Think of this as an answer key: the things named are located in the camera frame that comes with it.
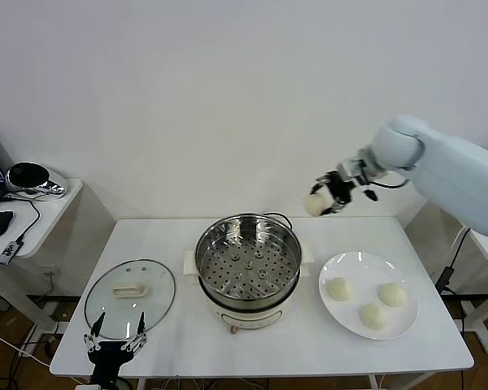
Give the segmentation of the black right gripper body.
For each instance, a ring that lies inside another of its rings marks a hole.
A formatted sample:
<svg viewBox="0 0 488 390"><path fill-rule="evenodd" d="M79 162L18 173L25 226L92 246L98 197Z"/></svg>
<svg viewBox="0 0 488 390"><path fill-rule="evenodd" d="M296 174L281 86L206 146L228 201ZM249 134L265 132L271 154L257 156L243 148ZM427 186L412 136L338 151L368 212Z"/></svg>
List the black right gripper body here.
<svg viewBox="0 0 488 390"><path fill-rule="evenodd" d="M340 204L351 202L353 184L350 181L344 181L338 171L328 173L328 189L334 202Z"/></svg>

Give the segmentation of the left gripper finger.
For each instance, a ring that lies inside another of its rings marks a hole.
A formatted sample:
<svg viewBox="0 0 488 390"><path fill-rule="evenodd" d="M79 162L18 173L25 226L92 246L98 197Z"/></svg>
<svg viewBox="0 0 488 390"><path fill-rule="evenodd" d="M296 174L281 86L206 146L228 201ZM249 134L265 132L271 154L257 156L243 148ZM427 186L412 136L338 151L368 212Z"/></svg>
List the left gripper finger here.
<svg viewBox="0 0 488 390"><path fill-rule="evenodd" d="M147 335L145 333L145 313L141 312L138 324L137 324L137 332L136 335L126 341L121 349L126 350L128 352L138 352L146 343Z"/></svg>
<svg viewBox="0 0 488 390"><path fill-rule="evenodd" d="M93 323L90 332L84 334L84 342L89 352L99 351L101 346L98 341L102 323L105 319L105 312L102 312L98 319Z"/></svg>

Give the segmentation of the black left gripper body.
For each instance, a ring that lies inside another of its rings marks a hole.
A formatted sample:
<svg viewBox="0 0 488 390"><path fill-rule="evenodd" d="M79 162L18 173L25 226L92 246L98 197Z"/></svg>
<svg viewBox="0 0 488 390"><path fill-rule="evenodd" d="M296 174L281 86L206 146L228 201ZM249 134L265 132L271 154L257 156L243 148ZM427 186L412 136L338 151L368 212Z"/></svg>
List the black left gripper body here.
<svg viewBox="0 0 488 390"><path fill-rule="evenodd" d="M116 381L120 368L133 360L141 342L100 341L87 348L89 361L94 365L92 381Z"/></svg>

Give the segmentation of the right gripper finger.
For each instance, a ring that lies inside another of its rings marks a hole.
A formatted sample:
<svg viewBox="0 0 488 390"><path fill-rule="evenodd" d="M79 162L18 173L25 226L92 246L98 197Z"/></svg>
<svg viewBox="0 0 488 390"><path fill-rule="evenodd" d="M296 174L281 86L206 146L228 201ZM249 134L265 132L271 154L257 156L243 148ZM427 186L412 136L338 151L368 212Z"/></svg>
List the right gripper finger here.
<svg viewBox="0 0 488 390"><path fill-rule="evenodd" d="M330 206L326 206L321 212L321 215L331 215L340 213L345 206L348 204L347 201L343 201L342 199L335 199Z"/></svg>
<svg viewBox="0 0 488 390"><path fill-rule="evenodd" d="M337 172L327 172L325 175L316 179L316 183L312 186L310 194L316 194L323 187L326 187L331 195L336 193L337 185L336 179L338 177Z"/></svg>

